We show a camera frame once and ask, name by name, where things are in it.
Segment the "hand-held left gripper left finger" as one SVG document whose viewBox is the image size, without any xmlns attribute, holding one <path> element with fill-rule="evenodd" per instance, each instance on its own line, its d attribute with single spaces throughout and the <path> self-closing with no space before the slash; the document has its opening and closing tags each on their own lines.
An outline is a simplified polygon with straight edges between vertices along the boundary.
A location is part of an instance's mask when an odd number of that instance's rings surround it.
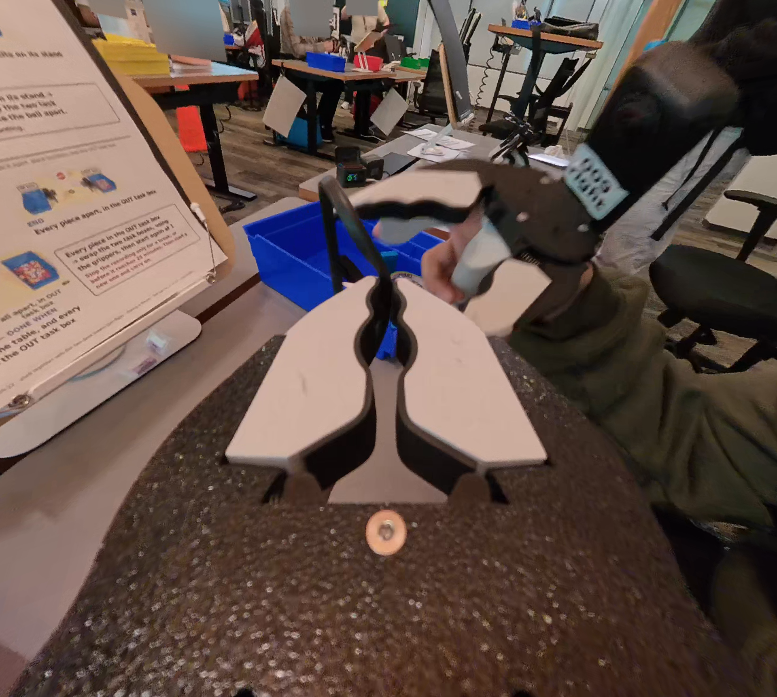
<svg viewBox="0 0 777 697">
<path fill-rule="evenodd" d="M 378 287 L 366 276 L 287 332 L 225 450 L 229 463 L 305 472 L 328 489 L 369 458 L 374 391 L 361 340 Z"/>
</svg>

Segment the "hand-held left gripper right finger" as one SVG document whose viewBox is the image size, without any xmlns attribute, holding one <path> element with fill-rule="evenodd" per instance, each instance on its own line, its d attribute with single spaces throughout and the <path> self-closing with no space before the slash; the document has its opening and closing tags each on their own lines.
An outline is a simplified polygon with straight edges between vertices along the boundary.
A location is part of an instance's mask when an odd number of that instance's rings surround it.
<svg viewBox="0 0 777 697">
<path fill-rule="evenodd" d="M 396 357 L 403 365 L 396 446 L 403 464 L 450 495 L 466 476 L 548 459 L 486 335 L 413 282 L 395 284 Z"/>
</svg>

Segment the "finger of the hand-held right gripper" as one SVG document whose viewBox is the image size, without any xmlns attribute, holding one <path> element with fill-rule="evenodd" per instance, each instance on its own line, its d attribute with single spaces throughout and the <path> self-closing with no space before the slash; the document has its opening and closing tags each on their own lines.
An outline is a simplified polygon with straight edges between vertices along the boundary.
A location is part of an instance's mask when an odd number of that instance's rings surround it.
<svg viewBox="0 0 777 697">
<path fill-rule="evenodd" d="M 464 223 L 492 186 L 474 171 L 422 169 L 355 192 L 352 206 L 360 218 L 378 221 L 375 236 L 382 242 L 403 244 L 423 231 Z"/>
<path fill-rule="evenodd" d="M 501 263 L 488 289 L 467 303 L 463 315 L 488 337 L 509 336 L 521 316 L 551 284 L 538 266 L 518 259 Z"/>
</svg>

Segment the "person's right forearm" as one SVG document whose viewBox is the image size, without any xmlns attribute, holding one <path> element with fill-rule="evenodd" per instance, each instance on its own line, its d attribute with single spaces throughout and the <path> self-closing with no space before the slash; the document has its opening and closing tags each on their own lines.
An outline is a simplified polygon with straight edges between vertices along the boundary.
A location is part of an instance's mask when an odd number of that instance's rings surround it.
<svg viewBox="0 0 777 697">
<path fill-rule="evenodd" d="M 707 375 L 665 349 L 646 282 L 594 269 L 553 320 L 510 346 L 607 433 L 651 502 L 697 521 L 775 530 L 776 374 Z"/>
</svg>

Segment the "person's right hand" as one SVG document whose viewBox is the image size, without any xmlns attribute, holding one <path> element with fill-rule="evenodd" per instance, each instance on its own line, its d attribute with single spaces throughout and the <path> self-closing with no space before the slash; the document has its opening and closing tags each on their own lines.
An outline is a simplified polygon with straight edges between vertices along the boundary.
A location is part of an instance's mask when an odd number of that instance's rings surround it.
<svg viewBox="0 0 777 697">
<path fill-rule="evenodd" d="M 454 270 L 469 242 L 482 227 L 482 214 L 473 212 L 464 222 L 451 228 L 448 238 L 428 250 L 421 261 L 424 288 L 449 305 L 465 300 L 465 294 L 453 282 Z"/>
</svg>

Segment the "white paper sheets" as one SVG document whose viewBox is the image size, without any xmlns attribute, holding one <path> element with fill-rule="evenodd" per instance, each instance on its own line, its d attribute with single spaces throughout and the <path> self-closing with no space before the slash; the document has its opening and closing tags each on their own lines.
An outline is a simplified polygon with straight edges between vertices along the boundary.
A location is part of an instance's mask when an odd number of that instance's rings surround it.
<svg viewBox="0 0 777 697">
<path fill-rule="evenodd" d="M 409 136 L 412 136 L 419 143 L 409 149 L 406 154 L 409 157 L 433 163 L 456 159 L 474 148 L 471 142 L 454 136 L 450 125 L 439 131 L 433 131 L 430 128 L 414 129 L 409 132 Z"/>
</svg>

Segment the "black battery box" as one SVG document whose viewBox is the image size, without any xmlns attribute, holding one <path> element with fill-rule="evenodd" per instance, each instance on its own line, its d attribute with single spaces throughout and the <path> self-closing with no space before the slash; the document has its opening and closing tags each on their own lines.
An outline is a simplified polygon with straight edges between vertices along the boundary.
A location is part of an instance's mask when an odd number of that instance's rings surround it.
<svg viewBox="0 0 777 697">
<path fill-rule="evenodd" d="M 383 158 L 366 160 L 359 147 L 337 146 L 334 156 L 336 179 L 344 189 L 365 187 L 384 177 Z"/>
</svg>

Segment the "white hanging panel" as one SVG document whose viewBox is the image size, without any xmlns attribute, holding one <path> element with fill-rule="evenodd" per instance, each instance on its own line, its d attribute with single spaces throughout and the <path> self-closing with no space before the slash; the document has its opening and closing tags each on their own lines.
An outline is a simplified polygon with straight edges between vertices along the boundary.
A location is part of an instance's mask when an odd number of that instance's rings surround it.
<svg viewBox="0 0 777 697">
<path fill-rule="evenodd" d="M 385 93 L 381 103 L 374 109 L 370 122 L 382 136 L 388 137 L 403 119 L 408 107 L 409 104 L 405 97 L 395 88 L 391 88 Z"/>
<path fill-rule="evenodd" d="M 263 124 L 277 135 L 287 138 L 306 94 L 287 76 L 280 75 L 263 112 Z"/>
</svg>

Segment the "wooden top desk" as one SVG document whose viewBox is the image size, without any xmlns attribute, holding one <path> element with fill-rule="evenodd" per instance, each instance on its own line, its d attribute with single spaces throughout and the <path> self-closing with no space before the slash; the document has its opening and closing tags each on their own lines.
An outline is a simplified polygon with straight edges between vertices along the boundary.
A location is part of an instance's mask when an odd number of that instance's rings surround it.
<svg viewBox="0 0 777 697">
<path fill-rule="evenodd" d="M 189 106 L 199 109 L 211 172 L 211 178 L 204 183 L 211 192 L 229 199 L 238 208 L 254 201 L 257 196 L 228 182 L 214 106 L 235 103 L 239 85 L 257 81 L 258 78 L 256 71 L 216 61 L 205 66 L 173 62 L 170 73 L 166 75 L 131 75 L 133 81 L 149 92 L 160 109 L 176 110 Z"/>
<path fill-rule="evenodd" d="M 297 146 L 287 141 L 287 145 L 292 150 L 328 160 L 333 160 L 333 154 L 321 152 L 318 149 L 318 105 L 316 100 L 314 100 L 317 94 L 316 84 L 318 81 L 334 80 L 343 83 L 346 90 L 354 90 L 356 104 L 355 127 L 350 130 L 341 131 L 340 133 L 344 136 L 357 139 L 365 144 L 377 145 L 380 143 L 380 140 L 370 131 L 371 121 L 369 109 L 372 90 L 380 88 L 383 81 L 396 83 L 422 81 L 427 74 L 427 69 L 414 70 L 402 66 L 370 71 L 365 68 L 355 67 L 352 63 L 346 63 L 344 71 L 337 72 L 311 67 L 307 62 L 296 59 L 274 59 L 272 65 L 281 70 L 284 75 L 291 72 L 295 79 L 299 78 L 300 80 L 306 81 L 306 141 L 301 146 Z"/>
</svg>

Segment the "wooden standing desk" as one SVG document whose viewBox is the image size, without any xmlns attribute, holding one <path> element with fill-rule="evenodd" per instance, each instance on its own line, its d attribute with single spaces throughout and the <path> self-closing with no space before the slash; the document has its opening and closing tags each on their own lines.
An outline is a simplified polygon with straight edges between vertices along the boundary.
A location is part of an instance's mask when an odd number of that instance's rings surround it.
<svg viewBox="0 0 777 697">
<path fill-rule="evenodd" d="M 539 79 L 541 65 L 548 54 L 569 55 L 578 51 L 586 51 L 588 55 L 595 57 L 596 53 L 604 46 L 602 42 L 592 39 L 542 32 L 537 26 L 524 29 L 491 23 L 488 26 L 488 31 L 495 37 L 492 50 L 497 51 L 500 48 L 500 39 L 504 38 L 509 38 L 510 41 L 513 42 L 513 48 L 500 49 L 503 54 L 503 61 L 500 67 L 491 106 L 486 117 L 486 122 L 491 122 L 493 118 L 497 99 L 500 98 L 500 89 L 503 79 L 513 52 L 518 51 L 519 49 L 531 51 L 531 60 L 524 76 L 524 82 L 521 86 L 517 99 L 518 102 L 516 104 L 517 116 L 522 119 L 529 108 L 531 95 L 533 94 L 535 84 Z"/>
</svg>

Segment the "black office chair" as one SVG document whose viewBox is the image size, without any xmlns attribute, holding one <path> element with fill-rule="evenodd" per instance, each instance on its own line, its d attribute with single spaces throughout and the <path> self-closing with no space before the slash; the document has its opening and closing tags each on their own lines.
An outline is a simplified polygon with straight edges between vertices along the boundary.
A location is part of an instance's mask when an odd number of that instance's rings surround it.
<svg viewBox="0 0 777 697">
<path fill-rule="evenodd" d="M 747 263 L 776 220 L 776 200 L 752 191 L 728 190 L 724 197 L 754 206 L 758 216 L 736 258 L 695 246 L 671 245 L 649 268 L 650 284 L 665 305 L 658 321 L 669 329 L 684 320 L 696 324 L 665 348 L 688 361 L 698 373 L 744 372 L 776 359 L 775 276 Z M 713 346 L 723 332 L 754 344 L 730 366 L 696 352 Z"/>
</svg>

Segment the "black computer monitor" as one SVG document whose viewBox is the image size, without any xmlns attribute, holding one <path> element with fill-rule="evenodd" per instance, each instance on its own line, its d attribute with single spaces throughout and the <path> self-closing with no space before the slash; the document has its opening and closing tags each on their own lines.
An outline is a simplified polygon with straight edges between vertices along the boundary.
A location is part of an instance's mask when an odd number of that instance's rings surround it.
<svg viewBox="0 0 777 697">
<path fill-rule="evenodd" d="M 388 0 L 384 8 L 389 19 L 389 33 L 400 37 L 405 46 L 414 49 L 420 0 Z"/>
</svg>

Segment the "orange cone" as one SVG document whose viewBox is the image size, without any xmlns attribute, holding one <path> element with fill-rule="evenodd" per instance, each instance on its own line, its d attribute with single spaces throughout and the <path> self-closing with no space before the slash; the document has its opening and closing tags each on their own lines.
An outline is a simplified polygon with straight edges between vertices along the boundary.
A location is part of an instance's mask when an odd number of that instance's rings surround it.
<svg viewBox="0 0 777 697">
<path fill-rule="evenodd" d="M 208 151 L 208 139 L 196 106 L 176 109 L 176 123 L 180 143 L 187 153 L 205 153 Z"/>
</svg>

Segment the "yellow plastic bin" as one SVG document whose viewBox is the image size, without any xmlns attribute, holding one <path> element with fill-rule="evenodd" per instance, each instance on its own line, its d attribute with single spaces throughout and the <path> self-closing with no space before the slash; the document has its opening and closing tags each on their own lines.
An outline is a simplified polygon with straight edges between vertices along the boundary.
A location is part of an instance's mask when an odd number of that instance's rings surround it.
<svg viewBox="0 0 777 697">
<path fill-rule="evenodd" d="M 154 44 L 117 34 L 92 39 L 104 62 L 114 72 L 127 76 L 169 76 L 170 59 Z"/>
</svg>

